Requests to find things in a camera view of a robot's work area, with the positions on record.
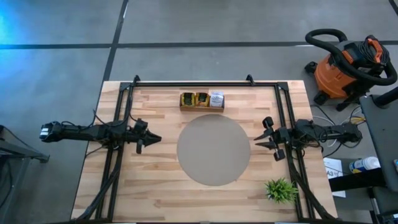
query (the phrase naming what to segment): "concrete floor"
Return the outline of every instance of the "concrete floor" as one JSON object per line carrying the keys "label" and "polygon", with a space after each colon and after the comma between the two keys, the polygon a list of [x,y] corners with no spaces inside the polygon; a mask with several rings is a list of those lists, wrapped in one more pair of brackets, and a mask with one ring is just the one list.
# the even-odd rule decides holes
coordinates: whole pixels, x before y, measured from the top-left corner
{"label": "concrete floor", "polygon": [[[0,1],[0,44],[111,43],[122,2]],[[304,41],[308,31],[318,28],[341,29],[352,40],[369,34],[398,40],[397,23],[387,0],[131,0],[119,42]],[[398,46],[386,47],[398,67]],[[305,80],[312,101],[317,89],[303,67],[325,55],[315,47],[118,49],[110,80],[134,75],[142,80],[242,80],[250,73],[257,80]],[[44,144],[39,129],[53,120],[91,122],[108,56],[109,49],[0,50],[0,123],[51,155],[48,164],[31,162],[13,223],[69,219],[87,143]],[[351,112],[324,109],[336,122]],[[317,109],[313,113],[322,115]],[[375,155],[365,124],[361,130],[361,144],[341,147],[335,158]],[[336,199],[339,216],[370,222],[367,212],[352,212],[365,208],[345,206],[348,200]]]}

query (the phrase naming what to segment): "wheel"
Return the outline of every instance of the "wheel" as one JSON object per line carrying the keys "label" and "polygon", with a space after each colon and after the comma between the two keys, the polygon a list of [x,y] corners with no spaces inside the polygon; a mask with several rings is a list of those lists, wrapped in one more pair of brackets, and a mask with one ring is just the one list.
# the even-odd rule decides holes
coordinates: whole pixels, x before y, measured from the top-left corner
{"label": "wheel", "polygon": [[316,62],[310,62],[304,67],[304,70],[309,74],[314,74],[317,66],[318,64]]}
{"label": "wheel", "polygon": [[324,91],[319,91],[313,98],[313,101],[318,105],[323,105],[327,100],[329,100],[329,95]]}
{"label": "wheel", "polygon": [[274,121],[272,120],[272,118],[270,116],[268,116],[262,120],[262,125],[265,129],[268,129],[268,128],[272,127],[272,125],[274,125]]}

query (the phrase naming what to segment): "small succulent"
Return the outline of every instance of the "small succulent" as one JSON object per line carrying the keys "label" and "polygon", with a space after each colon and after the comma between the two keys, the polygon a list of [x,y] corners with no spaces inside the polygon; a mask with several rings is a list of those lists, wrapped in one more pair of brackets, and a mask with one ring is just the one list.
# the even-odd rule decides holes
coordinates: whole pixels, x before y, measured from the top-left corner
{"label": "small succulent", "polygon": [[292,203],[299,192],[292,183],[287,182],[284,178],[277,181],[270,180],[265,185],[268,198],[276,203]]}

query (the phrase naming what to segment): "green plant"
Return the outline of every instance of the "green plant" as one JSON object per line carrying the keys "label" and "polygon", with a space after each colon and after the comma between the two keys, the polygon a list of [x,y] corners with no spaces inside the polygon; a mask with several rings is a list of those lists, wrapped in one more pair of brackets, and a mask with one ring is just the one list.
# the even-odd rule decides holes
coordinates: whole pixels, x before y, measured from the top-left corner
{"label": "green plant", "polygon": [[276,203],[292,203],[299,192],[292,183],[288,183],[284,178],[277,181],[270,180],[265,185],[268,198]]}

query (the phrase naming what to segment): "paper sheet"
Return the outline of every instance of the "paper sheet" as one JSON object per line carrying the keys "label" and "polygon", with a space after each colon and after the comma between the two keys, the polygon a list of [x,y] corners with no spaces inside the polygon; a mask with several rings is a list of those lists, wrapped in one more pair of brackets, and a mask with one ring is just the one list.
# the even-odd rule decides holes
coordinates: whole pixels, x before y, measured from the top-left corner
{"label": "paper sheet", "polygon": [[[328,174],[328,179],[341,177],[343,175],[343,168],[341,166],[340,160],[324,158],[323,163],[325,165],[326,173]],[[344,190],[339,192],[332,192],[331,194],[336,197],[346,197],[346,192]]]}

